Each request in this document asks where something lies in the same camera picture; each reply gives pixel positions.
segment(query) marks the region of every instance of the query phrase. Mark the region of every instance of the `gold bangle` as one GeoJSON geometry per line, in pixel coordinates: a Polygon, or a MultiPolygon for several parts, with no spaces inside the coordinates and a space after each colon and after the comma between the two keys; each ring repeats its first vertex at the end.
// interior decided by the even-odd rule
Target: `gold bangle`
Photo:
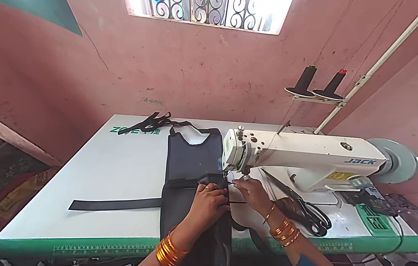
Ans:
{"type": "Polygon", "coordinates": [[[263,222],[263,224],[265,224],[265,222],[268,221],[269,215],[270,213],[275,209],[276,207],[276,203],[273,203],[273,207],[271,207],[271,210],[268,212],[268,214],[266,215],[265,221],[263,222]]]}
{"type": "Polygon", "coordinates": [[[271,230],[270,230],[270,234],[271,234],[271,236],[272,237],[275,237],[275,236],[278,236],[278,235],[280,235],[288,226],[289,226],[289,224],[291,223],[291,221],[289,221],[287,218],[285,218],[284,220],[283,220],[283,224],[281,225],[281,227],[280,228],[276,228],[275,230],[274,230],[274,232],[272,232],[271,230]]]}
{"type": "Polygon", "coordinates": [[[156,257],[161,266],[175,266],[188,252],[177,250],[171,243],[171,233],[174,227],[156,246],[156,257]]]}
{"type": "Polygon", "coordinates": [[[291,245],[298,237],[299,237],[299,235],[300,235],[300,231],[299,231],[299,229],[297,229],[297,233],[296,233],[296,235],[292,238],[292,239],[290,239],[290,240],[288,240],[287,242],[286,242],[286,244],[284,244],[284,245],[280,245],[280,247],[281,248],[285,248],[285,247],[287,247],[287,246],[289,246],[289,245],[291,245]]]}
{"type": "Polygon", "coordinates": [[[291,223],[291,229],[289,230],[289,233],[287,233],[286,235],[282,235],[282,236],[275,236],[273,237],[276,241],[284,241],[286,239],[288,239],[288,237],[290,237],[294,231],[296,230],[296,227],[294,226],[294,224],[291,223]]]}

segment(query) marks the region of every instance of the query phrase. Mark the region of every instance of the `green table edge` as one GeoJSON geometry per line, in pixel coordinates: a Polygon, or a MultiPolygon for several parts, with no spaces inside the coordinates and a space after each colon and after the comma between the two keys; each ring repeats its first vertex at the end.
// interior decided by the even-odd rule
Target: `green table edge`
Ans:
{"type": "MultiPolygon", "coordinates": [[[[399,244],[399,237],[360,236],[352,238],[309,238],[326,254],[386,253],[399,244]]],[[[0,256],[5,257],[144,257],[158,245],[159,238],[55,238],[0,239],[0,256]]],[[[273,251],[283,254],[274,239],[269,240],[273,251]]],[[[232,252],[236,255],[257,253],[250,238],[233,238],[232,252]]],[[[418,236],[404,236],[396,252],[417,253],[418,236]]]]}

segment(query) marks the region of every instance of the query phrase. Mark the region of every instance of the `pipe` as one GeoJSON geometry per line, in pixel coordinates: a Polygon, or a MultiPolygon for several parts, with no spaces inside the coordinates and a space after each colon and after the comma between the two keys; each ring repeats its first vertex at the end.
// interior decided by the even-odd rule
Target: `pipe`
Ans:
{"type": "Polygon", "coordinates": [[[348,93],[343,101],[341,101],[332,111],[327,118],[325,118],[324,122],[320,124],[320,126],[314,131],[314,134],[318,134],[322,128],[344,107],[348,100],[355,95],[355,93],[365,85],[365,83],[371,78],[371,76],[378,70],[378,68],[396,51],[396,49],[404,42],[404,40],[411,35],[411,33],[417,28],[418,26],[418,16],[416,19],[407,27],[407,29],[399,36],[399,38],[389,47],[389,49],[383,54],[382,57],[371,67],[371,69],[363,76],[359,78],[359,80],[355,83],[355,87],[348,93]]]}

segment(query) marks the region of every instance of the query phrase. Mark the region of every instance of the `metal grille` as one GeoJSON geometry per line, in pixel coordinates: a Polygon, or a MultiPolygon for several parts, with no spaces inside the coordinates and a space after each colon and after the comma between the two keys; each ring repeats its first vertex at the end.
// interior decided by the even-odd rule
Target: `metal grille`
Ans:
{"type": "Polygon", "coordinates": [[[257,14],[258,5],[267,5],[264,0],[140,1],[143,13],[148,16],[253,31],[269,31],[271,28],[271,13],[258,12],[257,14]]]}

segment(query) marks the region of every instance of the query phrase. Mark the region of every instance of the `window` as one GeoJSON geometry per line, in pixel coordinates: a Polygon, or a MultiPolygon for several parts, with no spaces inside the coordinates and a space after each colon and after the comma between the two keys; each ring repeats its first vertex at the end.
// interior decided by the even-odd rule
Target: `window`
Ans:
{"type": "Polygon", "coordinates": [[[130,15],[279,34],[292,0],[126,0],[130,15]]]}

